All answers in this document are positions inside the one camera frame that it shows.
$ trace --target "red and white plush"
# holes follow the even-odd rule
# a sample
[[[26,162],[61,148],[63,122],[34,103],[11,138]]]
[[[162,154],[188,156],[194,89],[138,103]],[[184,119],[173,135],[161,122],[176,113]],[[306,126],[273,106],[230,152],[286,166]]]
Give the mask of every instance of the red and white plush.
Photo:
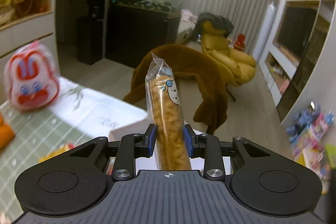
[[[6,64],[4,80],[11,105],[21,111],[50,104],[59,93],[54,58],[38,41],[14,53]]]

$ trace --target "television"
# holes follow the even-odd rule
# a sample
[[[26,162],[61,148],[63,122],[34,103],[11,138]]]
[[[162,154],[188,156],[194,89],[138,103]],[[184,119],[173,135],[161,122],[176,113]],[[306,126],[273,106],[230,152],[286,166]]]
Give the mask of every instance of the television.
[[[311,8],[287,7],[277,42],[301,59],[315,22],[317,11]]]

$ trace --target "blue toy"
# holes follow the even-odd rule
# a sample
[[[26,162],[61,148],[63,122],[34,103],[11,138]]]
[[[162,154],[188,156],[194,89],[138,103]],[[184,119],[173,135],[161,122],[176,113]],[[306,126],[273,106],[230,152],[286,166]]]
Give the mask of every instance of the blue toy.
[[[320,104],[316,104],[315,106],[314,103],[311,102],[309,110],[304,110],[299,114],[296,114],[294,116],[295,125],[286,129],[286,133],[290,136],[289,141],[292,143],[306,126],[312,124],[318,118],[320,113]]]

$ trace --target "yellow armchair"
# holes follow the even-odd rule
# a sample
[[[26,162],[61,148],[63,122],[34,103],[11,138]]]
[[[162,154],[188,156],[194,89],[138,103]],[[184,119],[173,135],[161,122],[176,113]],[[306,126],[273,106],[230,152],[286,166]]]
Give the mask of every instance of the yellow armchair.
[[[216,62],[227,85],[241,86],[254,78],[256,62],[251,55],[229,47],[228,40],[223,36],[225,32],[215,29],[210,21],[204,22],[202,51]]]

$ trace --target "plastic wrapper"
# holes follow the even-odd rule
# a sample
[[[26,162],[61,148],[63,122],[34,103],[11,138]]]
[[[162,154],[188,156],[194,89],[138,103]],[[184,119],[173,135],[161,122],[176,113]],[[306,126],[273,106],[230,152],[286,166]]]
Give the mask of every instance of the plastic wrapper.
[[[21,111],[43,107],[59,93],[55,60],[38,41],[14,53],[5,66],[3,78],[7,98]]]
[[[146,75],[148,118],[157,126],[156,161],[160,170],[190,170],[184,140],[184,120],[170,67],[153,54]]]

